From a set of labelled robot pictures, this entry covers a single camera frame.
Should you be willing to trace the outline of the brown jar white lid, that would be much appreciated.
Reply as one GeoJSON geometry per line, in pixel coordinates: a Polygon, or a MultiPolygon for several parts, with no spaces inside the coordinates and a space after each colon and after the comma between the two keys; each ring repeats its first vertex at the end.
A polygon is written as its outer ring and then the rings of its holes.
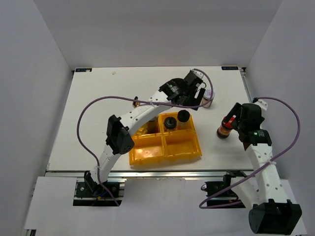
{"type": "Polygon", "coordinates": [[[207,89],[201,100],[201,105],[204,108],[210,108],[215,98],[215,93],[211,89],[207,89]]]}

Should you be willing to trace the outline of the black-lid shaker with knob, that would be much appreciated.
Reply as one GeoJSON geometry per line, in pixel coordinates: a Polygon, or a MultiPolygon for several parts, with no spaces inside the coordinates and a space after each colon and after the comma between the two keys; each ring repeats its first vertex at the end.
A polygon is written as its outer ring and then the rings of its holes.
{"type": "Polygon", "coordinates": [[[177,127],[177,120],[174,117],[167,117],[164,120],[164,131],[165,132],[172,132],[176,130],[177,127]]]}

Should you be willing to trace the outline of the red-lid dark sauce jar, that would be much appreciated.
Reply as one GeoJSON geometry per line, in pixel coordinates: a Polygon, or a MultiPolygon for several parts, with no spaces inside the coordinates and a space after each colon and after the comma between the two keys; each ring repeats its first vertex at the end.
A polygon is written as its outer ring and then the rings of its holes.
{"type": "Polygon", "coordinates": [[[220,127],[217,129],[217,136],[220,139],[226,139],[229,137],[231,131],[233,130],[232,122],[235,120],[236,116],[233,115],[230,119],[225,116],[222,121],[220,127]]]}

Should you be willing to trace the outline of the dark sauce bottle black cap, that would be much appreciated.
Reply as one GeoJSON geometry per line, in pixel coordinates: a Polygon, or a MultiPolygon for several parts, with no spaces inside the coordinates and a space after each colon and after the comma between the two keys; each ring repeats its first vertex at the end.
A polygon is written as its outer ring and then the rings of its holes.
{"type": "Polygon", "coordinates": [[[153,117],[147,122],[147,133],[155,134],[159,132],[158,116],[153,117]]]}

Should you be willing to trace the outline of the black-lid white shaker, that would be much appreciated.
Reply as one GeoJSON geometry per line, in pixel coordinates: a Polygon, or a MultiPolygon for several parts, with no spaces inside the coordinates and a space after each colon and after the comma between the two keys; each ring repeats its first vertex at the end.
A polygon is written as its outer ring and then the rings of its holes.
{"type": "Polygon", "coordinates": [[[190,113],[187,110],[180,110],[177,114],[178,129],[186,129],[189,125],[190,113]]]}

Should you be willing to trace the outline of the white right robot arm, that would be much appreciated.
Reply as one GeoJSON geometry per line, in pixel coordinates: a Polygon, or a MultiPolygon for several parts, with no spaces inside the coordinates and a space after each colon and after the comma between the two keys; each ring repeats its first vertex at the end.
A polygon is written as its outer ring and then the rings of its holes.
{"type": "Polygon", "coordinates": [[[273,160],[272,140],[262,129],[263,108],[258,103],[236,103],[224,122],[230,122],[254,169],[258,189],[243,179],[223,182],[223,192],[235,194],[249,208],[249,225],[255,234],[290,235],[302,216],[299,204],[294,204],[283,189],[276,163],[273,160]]]}

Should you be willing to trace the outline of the clear oil bottle gold spout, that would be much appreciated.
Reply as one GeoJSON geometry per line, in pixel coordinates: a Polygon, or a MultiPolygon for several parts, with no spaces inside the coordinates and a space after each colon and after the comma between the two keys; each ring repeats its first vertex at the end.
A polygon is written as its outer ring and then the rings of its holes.
{"type": "MultiPolygon", "coordinates": [[[[137,102],[137,100],[138,100],[138,97],[137,97],[137,96],[134,98],[134,100],[136,100],[136,101],[133,101],[133,103],[132,103],[133,108],[136,108],[136,107],[138,107],[138,106],[141,105],[140,102],[137,102]]],[[[147,134],[147,132],[148,132],[148,128],[147,128],[147,127],[148,127],[148,126],[147,126],[147,124],[145,123],[144,125],[142,125],[142,126],[136,131],[135,135],[145,135],[145,134],[147,134]]]]}

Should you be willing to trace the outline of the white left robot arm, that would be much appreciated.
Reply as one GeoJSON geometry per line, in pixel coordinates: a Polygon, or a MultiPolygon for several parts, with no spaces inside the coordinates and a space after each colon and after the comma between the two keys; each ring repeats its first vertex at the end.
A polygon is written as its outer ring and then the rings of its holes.
{"type": "Polygon", "coordinates": [[[104,182],[119,157],[128,153],[134,147],[132,135],[145,123],[153,119],[170,107],[179,107],[197,110],[201,107],[200,102],[205,92],[204,88],[198,87],[203,78],[209,76],[199,70],[193,69],[182,78],[171,79],[166,82],[143,104],[119,117],[112,115],[108,119],[105,146],[101,157],[96,158],[96,167],[91,171],[91,181],[87,190],[93,196],[103,193],[104,182]]]}

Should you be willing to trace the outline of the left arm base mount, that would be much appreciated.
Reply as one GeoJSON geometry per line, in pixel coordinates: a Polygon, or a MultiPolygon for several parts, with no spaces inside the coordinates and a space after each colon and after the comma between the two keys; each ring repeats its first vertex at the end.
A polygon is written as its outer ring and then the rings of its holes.
{"type": "Polygon", "coordinates": [[[73,206],[75,207],[118,207],[124,195],[122,181],[106,181],[103,188],[91,177],[90,171],[85,171],[83,179],[75,185],[73,206]]]}

